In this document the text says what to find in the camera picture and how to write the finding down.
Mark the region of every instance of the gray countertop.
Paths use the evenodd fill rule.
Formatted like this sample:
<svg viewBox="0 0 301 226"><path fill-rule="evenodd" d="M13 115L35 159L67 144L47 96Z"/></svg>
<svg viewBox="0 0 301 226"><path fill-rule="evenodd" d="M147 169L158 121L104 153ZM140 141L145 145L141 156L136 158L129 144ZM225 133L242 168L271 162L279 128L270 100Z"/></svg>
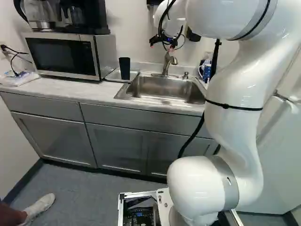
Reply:
<svg viewBox="0 0 301 226"><path fill-rule="evenodd" d="M150 103L134 103L133 101L114 99L114 96L120 90L122 85L122 83L108 81L90 83L85 81L67 81L42 77L19 87L4 87L0 85L0 91L34 97L45 97L87 104L125 107L157 112L195 116L201 116L203 114L203 105L200 107L189 108Z"/></svg>

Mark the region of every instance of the faucet handle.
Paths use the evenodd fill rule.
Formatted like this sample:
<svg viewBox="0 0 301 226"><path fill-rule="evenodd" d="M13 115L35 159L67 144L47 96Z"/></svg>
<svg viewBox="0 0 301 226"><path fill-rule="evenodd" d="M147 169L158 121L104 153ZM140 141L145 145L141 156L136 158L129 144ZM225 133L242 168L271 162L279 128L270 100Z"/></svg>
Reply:
<svg viewBox="0 0 301 226"><path fill-rule="evenodd" d="M189 74L189 72L184 72L184 75L183 75L183 79L188 79L188 74Z"/></svg>

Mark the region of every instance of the white refrigerator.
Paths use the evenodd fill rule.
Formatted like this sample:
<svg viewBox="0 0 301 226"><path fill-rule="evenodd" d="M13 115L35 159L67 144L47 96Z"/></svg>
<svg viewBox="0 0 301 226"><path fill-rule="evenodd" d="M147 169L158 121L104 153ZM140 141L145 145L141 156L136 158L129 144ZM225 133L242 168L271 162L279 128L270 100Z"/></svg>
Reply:
<svg viewBox="0 0 301 226"><path fill-rule="evenodd" d="M253 204L238 211L284 214L301 204L301 54L261 114L257 147L264 189Z"/></svg>

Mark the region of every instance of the stainless steel sink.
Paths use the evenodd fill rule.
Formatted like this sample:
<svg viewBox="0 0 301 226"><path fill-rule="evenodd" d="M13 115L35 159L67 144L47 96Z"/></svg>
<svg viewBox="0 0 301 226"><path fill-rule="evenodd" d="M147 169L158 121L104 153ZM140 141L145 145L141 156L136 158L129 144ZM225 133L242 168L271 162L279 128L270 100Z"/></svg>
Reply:
<svg viewBox="0 0 301 226"><path fill-rule="evenodd" d="M200 86L194 77L182 79L179 76L141 73L131 84L123 85L114 98L162 105L203 105L205 99Z"/></svg>

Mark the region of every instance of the gray carpet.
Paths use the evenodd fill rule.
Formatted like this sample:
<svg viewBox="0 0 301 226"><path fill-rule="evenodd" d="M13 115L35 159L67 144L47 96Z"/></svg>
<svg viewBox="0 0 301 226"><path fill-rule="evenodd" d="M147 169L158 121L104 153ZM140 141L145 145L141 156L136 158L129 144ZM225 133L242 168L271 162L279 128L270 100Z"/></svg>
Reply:
<svg viewBox="0 0 301 226"><path fill-rule="evenodd" d="M44 194L56 202L31 226L117 226L121 192L151 191L166 185L45 164L12 203L22 210ZM287 226L279 216L239 214L245 226Z"/></svg>

